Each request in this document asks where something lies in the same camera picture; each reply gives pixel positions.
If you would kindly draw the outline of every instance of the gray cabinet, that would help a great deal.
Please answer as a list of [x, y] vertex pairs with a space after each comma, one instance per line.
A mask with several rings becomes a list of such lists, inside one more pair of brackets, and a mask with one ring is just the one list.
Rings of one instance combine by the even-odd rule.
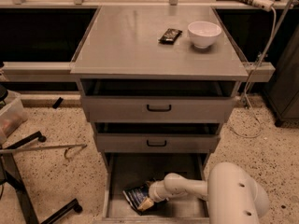
[[277, 114], [276, 125], [299, 120], [299, 25], [284, 49], [264, 93]]
[[[139, 216], [122, 194], [169, 172], [204, 178], [248, 74], [224, 33], [213, 47], [194, 48], [186, 29], [198, 20], [217, 22], [210, 7], [104, 6], [73, 66], [108, 171], [103, 222], [208, 223], [196, 198]], [[173, 46], [158, 41], [169, 27], [183, 31]]]

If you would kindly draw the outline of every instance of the terrazzo floor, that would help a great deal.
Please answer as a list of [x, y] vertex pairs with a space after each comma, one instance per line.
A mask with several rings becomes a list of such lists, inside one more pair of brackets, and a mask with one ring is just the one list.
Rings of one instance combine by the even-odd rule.
[[[244, 168], [269, 194], [271, 207], [261, 224], [299, 223], [299, 124], [285, 123], [278, 128], [275, 117], [259, 95], [250, 96], [254, 112], [262, 124], [257, 138], [236, 135], [223, 126], [221, 141], [209, 159], [206, 177], [221, 161]], [[93, 142], [91, 125], [80, 107], [25, 107], [29, 119], [5, 142], [7, 147], [25, 136], [41, 131], [47, 146], [87, 144], [69, 152], [63, 149], [22, 152], [14, 155], [40, 222], [77, 198], [83, 212], [70, 213], [60, 224], [100, 223], [107, 172]], [[260, 126], [249, 110], [236, 103], [229, 123], [238, 133], [256, 134]], [[28, 144], [36, 147], [38, 142]], [[0, 201], [0, 223], [25, 223], [14, 188], [4, 185]]]

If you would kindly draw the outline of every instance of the white robotic arm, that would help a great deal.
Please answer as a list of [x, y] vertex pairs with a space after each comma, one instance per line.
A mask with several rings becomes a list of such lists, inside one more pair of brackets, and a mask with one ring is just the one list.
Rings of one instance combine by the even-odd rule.
[[207, 182], [169, 174], [149, 187], [156, 203], [187, 194], [208, 201], [210, 224], [258, 224], [269, 209], [263, 187], [230, 162], [217, 164]]

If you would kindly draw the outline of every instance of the bowl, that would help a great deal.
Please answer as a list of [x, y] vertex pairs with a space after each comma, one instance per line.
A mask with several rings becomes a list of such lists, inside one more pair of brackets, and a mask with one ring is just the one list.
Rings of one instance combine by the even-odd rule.
[[192, 43], [199, 49], [213, 45], [222, 29], [209, 21], [195, 21], [188, 25], [188, 35]]

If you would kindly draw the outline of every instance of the drawer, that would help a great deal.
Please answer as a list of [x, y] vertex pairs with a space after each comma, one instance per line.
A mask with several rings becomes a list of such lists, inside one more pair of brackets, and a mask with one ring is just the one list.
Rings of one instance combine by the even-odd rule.
[[87, 120], [113, 122], [218, 122], [228, 120], [233, 98], [147, 99], [82, 98]]
[[150, 178], [164, 179], [178, 173], [204, 180], [200, 158], [194, 154], [113, 154], [108, 173], [102, 221], [99, 223], [205, 223], [206, 202], [192, 195], [159, 204], [140, 216], [126, 201], [122, 191], [144, 184]]
[[220, 141], [218, 124], [95, 123], [100, 152], [214, 152]]

